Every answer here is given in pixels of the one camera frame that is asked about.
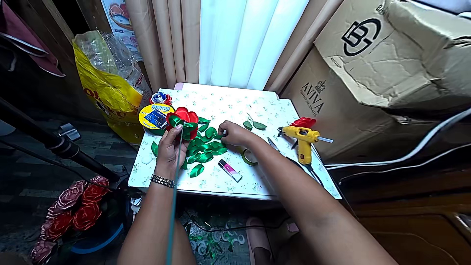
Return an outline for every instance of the cardboard box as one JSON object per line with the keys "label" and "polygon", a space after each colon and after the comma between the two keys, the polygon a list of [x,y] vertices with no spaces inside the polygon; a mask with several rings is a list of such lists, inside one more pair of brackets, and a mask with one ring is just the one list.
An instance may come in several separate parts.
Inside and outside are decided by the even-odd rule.
{"label": "cardboard box", "polygon": [[315,144],[328,163],[396,159],[437,124],[361,105],[315,47],[280,97],[291,99],[299,116],[315,118],[313,129],[334,140]]}
{"label": "cardboard box", "polygon": [[345,0],[315,40],[358,102],[443,110],[471,103],[471,20],[407,0]]}

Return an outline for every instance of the hand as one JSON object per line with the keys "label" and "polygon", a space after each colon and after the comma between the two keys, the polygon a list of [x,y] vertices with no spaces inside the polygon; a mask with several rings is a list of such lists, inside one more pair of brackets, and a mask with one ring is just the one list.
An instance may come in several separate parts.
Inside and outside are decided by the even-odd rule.
{"label": "hand", "polygon": [[180,148],[180,162],[178,168],[185,162],[189,141],[183,140],[181,147],[180,142],[175,141],[175,138],[181,134],[182,128],[182,125],[177,125],[177,127],[172,128],[169,132],[165,132],[160,139],[159,155],[154,174],[173,180],[175,178],[175,169],[177,168],[177,157]]}
{"label": "hand", "polygon": [[235,146],[248,147],[249,142],[257,137],[251,131],[230,121],[224,121],[219,125],[218,134],[221,135],[226,130],[227,136],[221,138],[221,142]]}

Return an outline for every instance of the yellow ribbon spool label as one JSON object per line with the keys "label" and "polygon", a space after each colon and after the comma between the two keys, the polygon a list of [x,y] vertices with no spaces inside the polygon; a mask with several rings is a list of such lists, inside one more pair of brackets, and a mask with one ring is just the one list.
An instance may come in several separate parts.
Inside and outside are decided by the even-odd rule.
{"label": "yellow ribbon spool label", "polygon": [[175,110],[169,105],[162,103],[156,103],[149,106],[145,106],[139,112],[139,122],[146,128],[149,129],[160,129],[165,121],[167,113],[175,112]]}

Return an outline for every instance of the small white table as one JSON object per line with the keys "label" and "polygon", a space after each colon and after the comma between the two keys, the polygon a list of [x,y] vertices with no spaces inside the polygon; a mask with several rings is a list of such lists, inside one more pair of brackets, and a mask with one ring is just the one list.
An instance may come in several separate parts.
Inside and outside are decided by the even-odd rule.
{"label": "small white table", "polygon": [[[265,130],[252,129],[252,132],[263,138],[267,137],[276,144],[281,154],[297,161],[297,153],[291,146],[295,139],[278,137],[278,127],[289,125],[299,116],[289,99],[279,99],[271,91],[256,91],[227,87],[215,87],[189,83],[178,83],[175,90],[160,89],[172,96],[172,105],[175,108],[186,107],[200,117],[211,120],[209,126],[218,128],[225,120],[242,125],[247,120],[247,113],[256,122],[267,126]],[[152,155],[152,142],[159,143],[160,138],[145,133],[142,139],[136,161],[131,171],[128,185],[147,190],[150,176],[154,172],[155,157],[148,164]],[[197,162],[188,165],[188,169],[180,170],[179,181],[176,188],[179,192],[199,193],[207,195],[229,196],[246,199],[276,200],[269,181],[261,172],[260,167],[246,164],[241,157],[241,148],[228,145],[228,151],[214,159],[203,163],[204,171],[195,178],[190,178],[190,172]],[[320,161],[317,152],[313,151],[312,167],[324,184],[325,189],[336,199],[341,196],[336,189],[329,173]],[[239,182],[235,182],[217,164],[224,159],[238,173],[242,175]]]}

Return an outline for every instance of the wristwatch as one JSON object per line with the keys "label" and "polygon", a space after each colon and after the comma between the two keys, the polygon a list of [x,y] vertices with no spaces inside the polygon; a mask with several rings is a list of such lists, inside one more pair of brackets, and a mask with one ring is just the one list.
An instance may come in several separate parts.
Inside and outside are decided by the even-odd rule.
{"label": "wristwatch", "polygon": [[161,176],[157,176],[155,174],[152,174],[152,176],[150,177],[150,181],[158,183],[160,185],[167,186],[167,187],[172,188],[172,189],[173,189],[173,187],[175,187],[175,181],[169,180],[169,179],[166,179],[166,178],[162,178]]}

